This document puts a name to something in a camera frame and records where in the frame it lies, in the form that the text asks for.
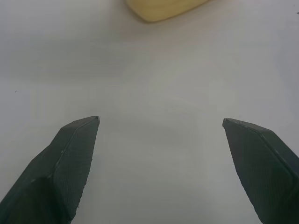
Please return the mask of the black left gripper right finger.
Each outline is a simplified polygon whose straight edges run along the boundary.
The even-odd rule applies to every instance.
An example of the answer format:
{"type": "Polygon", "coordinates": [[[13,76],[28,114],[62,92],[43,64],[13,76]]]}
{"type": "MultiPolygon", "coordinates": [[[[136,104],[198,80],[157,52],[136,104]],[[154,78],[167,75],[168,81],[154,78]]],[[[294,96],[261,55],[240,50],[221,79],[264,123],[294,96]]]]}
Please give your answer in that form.
{"type": "Polygon", "coordinates": [[[240,182],[263,224],[299,222],[299,158],[270,129],[225,118],[240,182]]]}

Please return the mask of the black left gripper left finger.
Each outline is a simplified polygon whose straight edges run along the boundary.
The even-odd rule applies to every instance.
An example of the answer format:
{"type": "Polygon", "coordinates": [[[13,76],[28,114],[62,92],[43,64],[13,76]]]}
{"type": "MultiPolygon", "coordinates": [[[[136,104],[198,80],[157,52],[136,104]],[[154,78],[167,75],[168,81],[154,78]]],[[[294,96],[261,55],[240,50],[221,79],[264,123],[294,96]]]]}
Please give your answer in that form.
{"type": "Polygon", "coordinates": [[[0,202],[2,224],[69,224],[89,176],[98,116],[63,126],[0,202]]]}

